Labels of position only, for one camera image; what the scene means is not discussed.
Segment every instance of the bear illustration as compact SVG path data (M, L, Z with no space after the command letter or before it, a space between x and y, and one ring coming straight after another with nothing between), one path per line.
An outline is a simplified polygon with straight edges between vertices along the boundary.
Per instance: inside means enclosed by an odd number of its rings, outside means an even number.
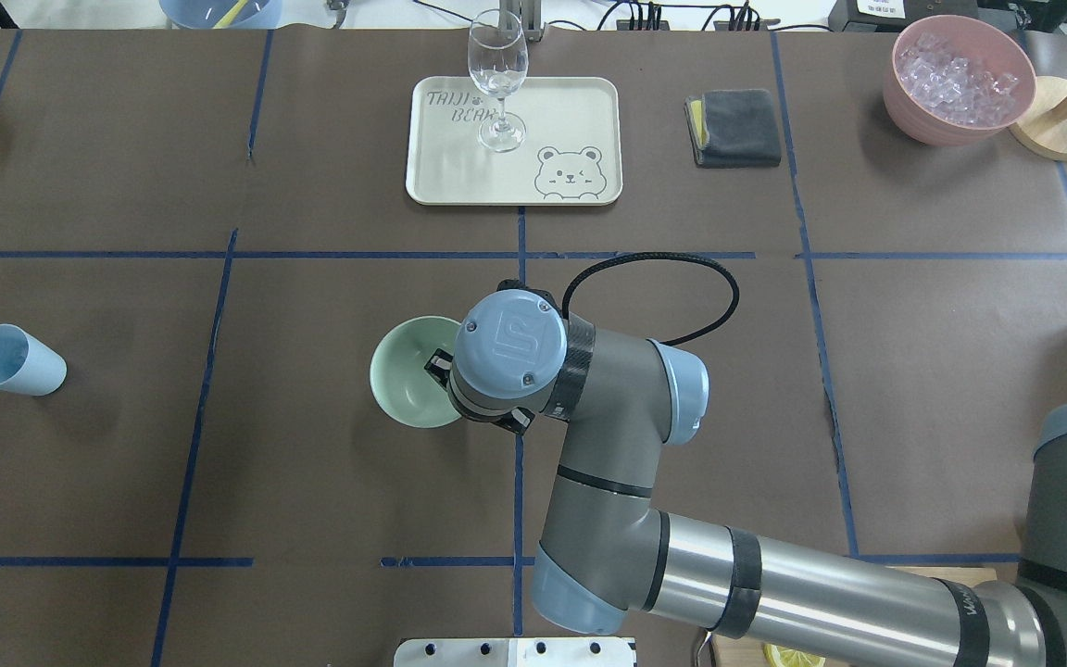
M534 187L546 200L598 200L607 187L601 158L601 149L593 146L577 153L546 146L537 153L542 169L534 179Z

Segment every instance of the lemon slice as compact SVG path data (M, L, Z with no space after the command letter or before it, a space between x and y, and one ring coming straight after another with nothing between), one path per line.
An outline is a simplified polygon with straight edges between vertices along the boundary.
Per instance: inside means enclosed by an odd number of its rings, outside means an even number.
M771 667L822 667L826 664L826 658L812 653L803 653L796 649L785 649L783 646L776 646L774 642L763 645L763 654L768 658Z

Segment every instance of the table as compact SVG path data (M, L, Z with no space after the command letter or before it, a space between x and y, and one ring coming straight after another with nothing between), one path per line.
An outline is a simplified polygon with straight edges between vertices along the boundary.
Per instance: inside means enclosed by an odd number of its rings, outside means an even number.
M1067 76L1067 37L1024 35ZM744 290L687 345L702 432L657 507L886 566L1015 562L1067 402L1067 165L940 149L880 102L892 35L551 29L538 76L620 92L610 207L420 207L411 90L465 31L0 32L0 321L67 359L0 394L0 664L389 664L407 637L560 635L529 603L564 427L416 431L368 393L391 327L505 277L689 250ZM787 152L694 168L686 95L763 88ZM722 309L690 266L580 288L599 327ZM641 664L695 629L631 615Z

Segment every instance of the white plate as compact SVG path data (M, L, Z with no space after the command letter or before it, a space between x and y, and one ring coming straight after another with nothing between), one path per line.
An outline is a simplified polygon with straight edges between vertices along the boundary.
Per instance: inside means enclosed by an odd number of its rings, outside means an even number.
M611 81L529 77L505 105L528 136L516 150L494 153L478 132L498 101L466 76L419 81L407 193L419 204L457 206L604 206L619 197L620 111Z

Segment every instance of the gray cloth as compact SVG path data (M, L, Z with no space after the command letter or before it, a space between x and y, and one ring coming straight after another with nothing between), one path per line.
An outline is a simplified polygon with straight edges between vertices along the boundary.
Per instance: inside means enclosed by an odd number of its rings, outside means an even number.
M727 169L743 165L779 165L780 137L776 132L776 111L767 90L712 90L702 94L705 144L695 130L690 102L685 113L694 144L694 161L700 168Z

